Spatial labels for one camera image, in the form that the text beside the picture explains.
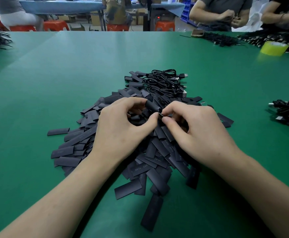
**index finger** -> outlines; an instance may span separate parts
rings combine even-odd
[[[145,98],[130,97],[130,98],[123,99],[119,103],[119,105],[122,105],[126,109],[126,112],[128,112],[129,109],[135,106],[144,107],[146,102],[147,100]]]
[[[177,114],[181,115],[186,120],[188,108],[189,108],[189,106],[185,103],[181,103],[179,101],[173,101],[172,103],[170,103],[168,106],[166,106],[162,110],[162,115],[168,116],[169,114],[177,113]]]

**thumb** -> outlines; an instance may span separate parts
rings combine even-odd
[[[158,115],[159,113],[152,114],[148,121],[146,121],[143,125],[138,126],[137,130],[141,134],[141,136],[148,136],[158,125]]]
[[[187,139],[188,134],[182,130],[174,119],[170,117],[163,117],[162,122],[165,123],[166,127],[179,144]]]

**black t-shirt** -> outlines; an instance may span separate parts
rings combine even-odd
[[[270,0],[280,3],[280,6],[277,8],[277,10],[274,12],[275,14],[283,14],[283,13],[289,13],[289,0]],[[280,25],[280,24],[263,24],[261,26],[262,28],[270,28],[270,29],[276,29],[278,31],[287,29],[286,26]]]

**smartphone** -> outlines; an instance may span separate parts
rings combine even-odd
[[[202,37],[204,35],[204,30],[201,29],[194,29],[191,37]]]

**black pole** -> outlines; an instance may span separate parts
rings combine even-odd
[[[152,4],[152,0],[147,0],[147,7],[148,7],[147,30],[148,31],[151,31],[151,4]]]

